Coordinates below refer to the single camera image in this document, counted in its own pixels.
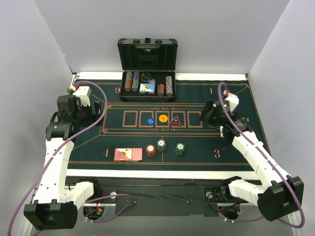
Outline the red triangular dealer button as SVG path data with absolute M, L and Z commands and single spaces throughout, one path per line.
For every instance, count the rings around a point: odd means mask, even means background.
M 174 117 L 169 124 L 172 126 L 181 126 L 178 116 Z

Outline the orange big blind button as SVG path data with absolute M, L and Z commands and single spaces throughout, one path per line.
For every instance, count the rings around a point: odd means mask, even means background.
M 160 115 L 158 119 L 160 122 L 163 122 L 163 123 L 168 122 L 168 116 L 165 114 Z

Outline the blue small blind button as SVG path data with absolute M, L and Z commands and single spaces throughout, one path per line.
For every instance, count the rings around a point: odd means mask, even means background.
M 146 124 L 147 125 L 154 125 L 155 124 L 155 119 L 154 118 L 147 118 Z

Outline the blue poker chip stack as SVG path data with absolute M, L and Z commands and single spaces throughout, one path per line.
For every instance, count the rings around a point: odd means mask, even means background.
M 164 152 L 166 149 L 166 142 L 163 139 L 157 141 L 157 149 L 160 152 Z

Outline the red poker chip stack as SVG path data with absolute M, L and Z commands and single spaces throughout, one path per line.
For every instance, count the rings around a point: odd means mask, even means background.
M 155 146 L 152 145 L 152 144 L 147 145 L 146 152 L 147 152 L 147 155 L 149 157 L 153 158 L 156 155 L 156 148 L 155 148 Z

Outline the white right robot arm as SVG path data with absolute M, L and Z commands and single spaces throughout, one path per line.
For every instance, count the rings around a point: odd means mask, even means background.
M 251 203 L 268 221 L 302 210 L 304 183 L 301 178 L 292 177 L 275 162 L 250 124 L 237 119 L 229 101 L 208 100 L 199 119 L 217 129 L 220 136 L 243 155 L 261 182 L 255 185 L 239 176 L 225 179 L 220 188 L 223 200 L 238 198 Z

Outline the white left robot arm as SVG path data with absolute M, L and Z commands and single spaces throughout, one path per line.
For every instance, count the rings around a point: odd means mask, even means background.
M 89 95 L 62 95 L 57 107 L 46 128 L 44 172 L 32 203 L 24 207 L 24 216 L 39 231 L 74 228 L 81 205 L 101 197 L 93 179 L 80 180 L 68 194 L 64 191 L 75 140 L 99 123 L 101 115 L 93 114 Z

